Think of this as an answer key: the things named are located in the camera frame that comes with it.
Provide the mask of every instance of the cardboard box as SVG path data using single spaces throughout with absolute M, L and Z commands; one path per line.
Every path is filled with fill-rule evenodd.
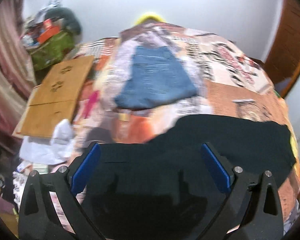
M 51 138 L 61 120 L 71 122 L 93 61 L 88 56 L 54 65 L 29 104 L 20 134 Z
M 32 89 L 31 94 L 30 94 L 30 96 L 29 96 L 29 98 L 28 98 L 28 102 L 27 102 L 27 105 L 26 105 L 26 109 L 25 109 L 25 111 L 23 112 L 23 114 L 22 114 L 22 116 L 21 116 L 21 118 L 20 118 L 20 120 L 19 120 L 17 126 L 16 126 L 15 129 L 13 130 L 12 136 L 17 137 L 17 138 L 19 138 L 19 139 L 23 139 L 24 135 L 21 134 L 21 128 L 22 128 L 22 126 L 23 126 L 23 124 L 24 124 L 24 121 L 25 121 L 25 118 L 26 118 L 26 116 L 27 116 L 27 114 L 28 114 L 29 107 L 30 107 L 30 103 L 31 103 L 32 99 L 34 98 L 34 95 L 36 94 L 36 92 L 39 90 L 39 87 L 40 87 L 40 85 L 35 86 L 35 87 Z

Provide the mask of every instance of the blue denim fabric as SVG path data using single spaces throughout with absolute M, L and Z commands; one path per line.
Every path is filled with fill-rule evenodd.
M 195 95 L 196 87 L 168 47 L 137 46 L 132 56 L 131 79 L 114 101 L 120 108 L 144 109 Z

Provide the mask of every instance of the curtain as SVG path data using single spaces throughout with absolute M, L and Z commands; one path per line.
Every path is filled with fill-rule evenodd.
M 22 0 L 0 4 L 0 145 L 16 153 L 20 141 L 12 136 L 36 85 L 32 61 L 20 42 Z

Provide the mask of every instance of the bed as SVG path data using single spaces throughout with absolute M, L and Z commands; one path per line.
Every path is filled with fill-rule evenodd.
M 131 55 L 136 46 L 167 46 L 182 63 L 198 94 L 152 109 L 117 108 L 114 98 L 129 79 Z M 93 55 L 95 62 L 79 98 L 73 121 L 75 149 L 68 164 L 92 141 L 145 143 L 165 133 L 185 115 L 274 121 L 288 126 L 297 160 L 279 188 L 283 219 L 289 221 L 300 193 L 300 163 L 288 109 L 264 70 L 231 41 L 214 33 L 167 23 L 145 23 L 121 32 L 120 38 L 81 44 L 67 59 L 88 55 Z M 62 224 L 71 231 L 57 198 L 52 197 Z M 84 192 L 77 198 L 82 201 Z

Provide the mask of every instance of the metal screw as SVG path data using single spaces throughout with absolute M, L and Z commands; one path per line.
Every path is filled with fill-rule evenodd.
M 265 171 L 265 175 L 266 175 L 267 177 L 271 177 L 271 176 L 272 176 L 272 173 L 271 173 L 271 171 Z
M 38 172 L 36 170 L 33 170 L 29 173 L 29 176 L 34 177 L 37 174 L 38 174 Z
M 236 166 L 236 167 L 234 167 L 234 171 L 237 173 L 241 173 L 241 172 L 243 172 L 243 169 L 239 166 Z
M 67 166 L 61 166 L 58 171 L 64 173 L 67 170 Z

